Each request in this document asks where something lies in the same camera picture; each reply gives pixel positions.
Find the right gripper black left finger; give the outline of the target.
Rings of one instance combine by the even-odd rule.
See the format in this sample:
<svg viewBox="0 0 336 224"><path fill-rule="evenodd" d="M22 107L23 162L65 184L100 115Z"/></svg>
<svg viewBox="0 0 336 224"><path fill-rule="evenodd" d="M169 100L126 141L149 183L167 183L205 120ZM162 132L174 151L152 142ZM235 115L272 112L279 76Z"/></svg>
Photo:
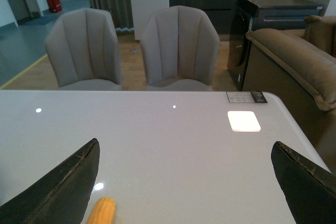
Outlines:
<svg viewBox="0 0 336 224"><path fill-rule="evenodd" d="M1 223L81 223L93 190L100 145L93 138L1 206Z"/></svg>

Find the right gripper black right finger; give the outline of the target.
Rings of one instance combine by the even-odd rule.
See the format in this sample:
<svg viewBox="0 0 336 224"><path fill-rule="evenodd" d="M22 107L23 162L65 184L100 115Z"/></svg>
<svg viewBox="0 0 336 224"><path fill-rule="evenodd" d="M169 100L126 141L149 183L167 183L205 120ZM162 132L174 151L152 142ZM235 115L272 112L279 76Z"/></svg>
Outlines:
<svg viewBox="0 0 336 224"><path fill-rule="evenodd" d="M271 161L296 223L335 223L335 175L280 141Z"/></svg>

